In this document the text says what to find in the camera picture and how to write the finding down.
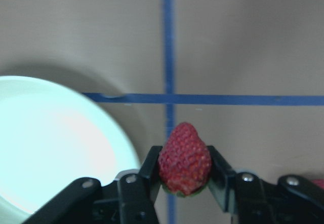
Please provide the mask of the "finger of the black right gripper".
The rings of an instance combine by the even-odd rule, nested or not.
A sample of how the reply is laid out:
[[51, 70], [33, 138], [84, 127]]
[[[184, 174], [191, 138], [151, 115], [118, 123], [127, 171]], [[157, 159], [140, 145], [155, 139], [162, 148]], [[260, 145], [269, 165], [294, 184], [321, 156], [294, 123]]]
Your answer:
[[236, 172], [213, 146], [208, 150], [208, 188], [231, 223], [323, 223], [323, 189], [307, 178], [288, 174], [271, 184]]
[[74, 180], [25, 223], [158, 223], [161, 149], [151, 147], [139, 170], [122, 171], [106, 186], [90, 177]]

